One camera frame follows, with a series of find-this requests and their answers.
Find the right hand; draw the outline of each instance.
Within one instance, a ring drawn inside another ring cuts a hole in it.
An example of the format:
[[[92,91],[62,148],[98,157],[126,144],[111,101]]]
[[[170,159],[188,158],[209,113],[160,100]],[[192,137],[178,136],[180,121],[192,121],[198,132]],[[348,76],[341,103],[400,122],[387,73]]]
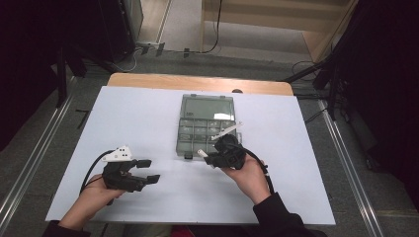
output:
[[[236,182],[241,192],[250,197],[255,205],[271,195],[262,168],[248,154],[240,170],[231,168],[221,168],[221,170]]]

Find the metal rail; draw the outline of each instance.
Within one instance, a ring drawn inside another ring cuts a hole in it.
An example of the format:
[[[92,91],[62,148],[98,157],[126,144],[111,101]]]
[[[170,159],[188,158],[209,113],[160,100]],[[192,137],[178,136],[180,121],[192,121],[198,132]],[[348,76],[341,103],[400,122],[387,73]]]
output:
[[[326,102],[324,101],[319,101],[319,106],[321,110],[327,108]],[[363,184],[360,180],[360,177],[358,176],[355,166],[352,163],[351,156],[341,136],[339,127],[336,124],[336,121],[332,120],[327,112],[324,112],[323,115],[370,236],[383,237],[384,234],[382,232],[381,226],[378,223],[376,213],[373,209],[373,206],[371,205],[366,191],[364,190]]]
[[[73,99],[73,91],[77,86],[77,78],[72,77],[68,85],[68,97],[63,102],[59,109],[56,109],[53,113],[48,125],[42,133],[40,140],[35,146],[32,154],[28,158],[28,161],[23,168],[21,174],[13,185],[11,191],[3,199],[0,207],[0,236],[6,231],[10,220],[12,219],[20,201],[22,200],[28,186],[34,177],[35,172],[40,165],[42,158],[49,147],[62,119],[64,118],[69,105]]]

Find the table surface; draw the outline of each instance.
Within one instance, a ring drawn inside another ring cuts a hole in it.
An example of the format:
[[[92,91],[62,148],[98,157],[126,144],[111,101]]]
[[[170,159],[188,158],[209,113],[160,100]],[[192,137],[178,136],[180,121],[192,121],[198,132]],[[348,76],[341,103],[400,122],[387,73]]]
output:
[[[177,78],[178,83],[167,82],[169,78]],[[180,81],[190,82],[194,87],[199,87],[197,83],[200,81],[202,89],[208,83],[218,92],[181,90],[187,84],[178,85]],[[335,224],[296,98],[249,94],[256,89],[250,87],[240,87],[247,94],[230,93],[231,88],[236,89],[235,85],[266,83],[233,82],[241,81],[114,74],[109,86],[103,87],[98,96],[46,220],[61,218],[77,199],[82,179],[99,154],[127,144],[135,159],[152,160],[150,168],[131,169],[132,174],[139,177],[160,174],[161,178],[157,184],[145,187],[142,192],[123,195],[113,205],[98,212],[93,220],[175,224],[257,223],[251,200],[239,191],[231,179],[200,158],[186,161],[176,155],[180,102],[182,95],[193,93],[233,97],[236,119],[244,123],[238,130],[243,135],[243,145],[263,157],[269,165],[275,190],[281,194],[289,211],[300,214],[307,224]],[[148,85],[147,88],[134,88],[144,84]],[[176,90],[155,89],[168,85]],[[278,85],[287,88],[286,83]],[[261,89],[262,86],[256,91],[262,93]],[[103,166],[98,164],[92,174],[101,173]]]
[[[244,94],[293,95],[293,89],[287,82],[167,74],[115,73],[111,75],[108,86],[215,92],[232,92],[239,89]]]

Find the cable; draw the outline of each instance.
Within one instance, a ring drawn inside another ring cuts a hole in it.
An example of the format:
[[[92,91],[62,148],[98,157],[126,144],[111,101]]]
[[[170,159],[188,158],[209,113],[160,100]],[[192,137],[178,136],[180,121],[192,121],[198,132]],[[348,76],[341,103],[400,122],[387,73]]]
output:
[[[272,184],[271,177],[269,176],[269,173],[268,173],[268,169],[267,169],[268,166],[264,165],[262,163],[262,161],[259,159],[259,157],[257,155],[255,155],[255,153],[251,152],[250,150],[248,150],[248,149],[246,149],[242,146],[232,144],[232,143],[226,143],[225,145],[226,146],[233,146],[235,148],[239,148],[239,149],[245,151],[248,155],[250,155],[253,159],[255,159],[258,162],[259,166],[262,169],[262,172],[265,175],[266,183],[268,183],[269,192],[271,193],[271,195],[273,195],[275,193],[275,190],[274,190],[274,185]]]
[[[250,150],[246,148],[243,148],[243,149],[246,151],[247,154],[249,154],[259,163],[259,166],[261,167],[263,173],[265,174],[265,179],[266,179],[266,183],[268,183],[269,192],[271,193],[271,195],[273,195],[275,193],[274,186],[272,185],[272,180],[271,180],[271,177],[269,176],[267,166],[265,166],[262,163],[262,161],[259,159],[259,157],[257,157],[253,152],[251,152]]]
[[[205,53],[209,53],[211,51],[213,51],[215,49],[215,47],[218,45],[218,39],[219,39],[219,19],[221,17],[221,5],[222,5],[222,0],[219,0],[219,8],[218,8],[218,17],[216,20],[216,39],[215,39],[215,43],[212,46],[212,48],[210,50],[207,51],[177,51],[177,50],[164,50],[164,51],[169,51],[169,52],[179,52],[179,53],[193,53],[193,54],[205,54]]]
[[[296,62],[296,63],[293,65],[293,67],[291,68],[291,72],[293,73],[293,75],[295,75],[295,72],[294,72],[295,67],[296,67],[297,65],[299,65],[300,63],[304,63],[304,62],[309,62],[309,63],[313,63],[313,64],[314,64],[314,62],[312,62],[312,61],[299,61],[299,62]],[[302,79],[302,78],[300,78],[300,80],[301,80],[301,81],[312,81],[312,80],[314,80],[314,79],[315,79],[315,77],[314,77],[314,78],[309,78],[309,79]]]
[[[307,120],[305,120],[305,124],[308,124],[309,122],[313,121],[314,119],[316,119],[318,116],[320,116],[324,111],[326,111],[327,109],[323,109],[319,112],[317,112],[316,114],[314,114],[313,116],[311,116],[310,118],[308,118]]]
[[[102,177],[101,178],[98,178],[98,179],[93,180],[93,181],[89,182],[88,184],[86,184],[87,179],[89,179],[90,173],[92,173],[92,170],[93,170],[93,168],[95,168],[96,164],[102,159],[102,157],[104,157],[104,156],[106,156],[108,154],[111,154],[112,152],[114,152],[114,150],[106,151],[102,155],[100,155],[98,158],[96,158],[96,160],[93,162],[92,166],[90,166],[90,169],[87,172],[86,176],[84,177],[83,184],[81,185],[81,188],[80,188],[80,194],[83,192],[83,190],[86,188],[86,186],[88,186],[91,183],[93,183],[93,182],[95,182],[95,181],[97,181],[97,180],[99,180],[99,179],[102,178]]]
[[[133,70],[133,69],[135,69],[135,67],[136,67],[136,58],[135,58],[135,55],[136,55],[139,51],[141,51],[141,50],[142,50],[142,48],[141,48],[141,49],[137,49],[137,50],[133,53],[133,55],[132,55],[132,58],[133,58],[133,61],[134,61],[134,66],[133,66],[133,68],[128,69],[128,70],[124,70],[124,69],[122,69],[122,68],[118,67],[115,63],[112,63],[112,65],[114,65],[115,67],[117,67],[118,69],[120,69],[122,72],[130,72],[130,71],[132,71],[132,70]]]
[[[95,168],[95,166],[96,166],[96,164],[102,159],[102,157],[104,157],[104,156],[106,156],[106,155],[108,155],[108,154],[111,154],[112,152],[114,152],[114,150],[109,150],[109,151],[106,151],[106,152],[104,152],[102,155],[100,155],[98,158],[96,158],[96,160],[93,162],[93,164],[90,166],[90,169],[89,169],[89,171],[87,172],[87,174],[86,174],[86,176],[84,177],[84,180],[83,180],[83,184],[81,185],[81,188],[80,188],[80,194],[84,191],[84,189],[86,189],[86,187],[88,186],[88,185],[90,185],[90,184],[92,184],[93,182],[95,182],[95,181],[98,181],[98,180],[100,180],[100,179],[102,179],[103,177],[101,176],[101,177],[99,177],[99,178],[97,178],[97,179],[94,179],[94,180],[92,180],[92,181],[90,181],[89,183],[87,183],[86,184],[86,182],[87,182],[87,179],[89,179],[89,176],[90,176],[90,173],[92,173],[92,170],[93,170],[93,168]],[[103,237],[103,236],[105,236],[105,232],[106,232],[106,229],[108,228],[108,223],[106,223],[105,224],[105,226],[104,226],[104,228],[102,229],[102,233],[101,233],[101,237]]]

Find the left hand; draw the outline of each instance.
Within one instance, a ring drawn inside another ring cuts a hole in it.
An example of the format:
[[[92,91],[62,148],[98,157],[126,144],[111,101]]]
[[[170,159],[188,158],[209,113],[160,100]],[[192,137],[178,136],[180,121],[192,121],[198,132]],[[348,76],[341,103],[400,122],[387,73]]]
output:
[[[101,178],[101,175],[95,175],[90,181],[99,178]],[[108,190],[103,179],[96,180],[83,190],[58,225],[67,229],[81,230],[87,221],[95,216],[96,212],[124,192],[122,190]]]

